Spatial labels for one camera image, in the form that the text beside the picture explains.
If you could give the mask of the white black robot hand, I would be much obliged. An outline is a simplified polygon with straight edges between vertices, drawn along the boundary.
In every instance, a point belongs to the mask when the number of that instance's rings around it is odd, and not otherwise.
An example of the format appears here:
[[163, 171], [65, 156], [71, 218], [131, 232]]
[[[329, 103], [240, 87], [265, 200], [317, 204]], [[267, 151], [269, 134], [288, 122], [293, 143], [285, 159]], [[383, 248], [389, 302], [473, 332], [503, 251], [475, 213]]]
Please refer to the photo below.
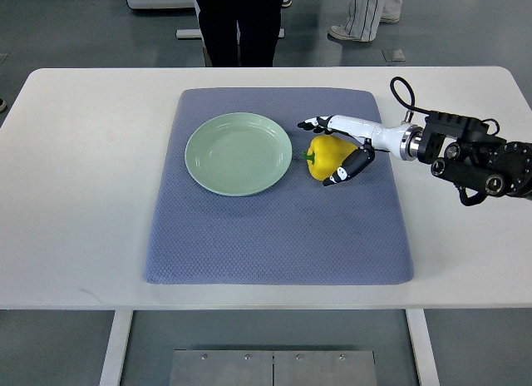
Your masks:
[[357, 149], [324, 181], [330, 186], [349, 181], [369, 166], [377, 151], [387, 151], [395, 157], [412, 161], [417, 156], [422, 128], [403, 122], [400, 126], [386, 128], [383, 125], [349, 116], [317, 116], [298, 123], [298, 127], [317, 133], [332, 135], [354, 144]]

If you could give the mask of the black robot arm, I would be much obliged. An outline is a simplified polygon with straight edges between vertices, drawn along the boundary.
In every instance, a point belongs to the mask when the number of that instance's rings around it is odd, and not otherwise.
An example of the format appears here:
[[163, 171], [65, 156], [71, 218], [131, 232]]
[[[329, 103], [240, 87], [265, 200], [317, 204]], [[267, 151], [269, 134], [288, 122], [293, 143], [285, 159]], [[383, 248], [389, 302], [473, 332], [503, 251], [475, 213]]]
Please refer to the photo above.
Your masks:
[[410, 84], [390, 81], [392, 95], [406, 108], [400, 153], [431, 167], [431, 174], [458, 190], [462, 205], [488, 197], [531, 199], [531, 144], [498, 136], [495, 119], [480, 120], [416, 106]]

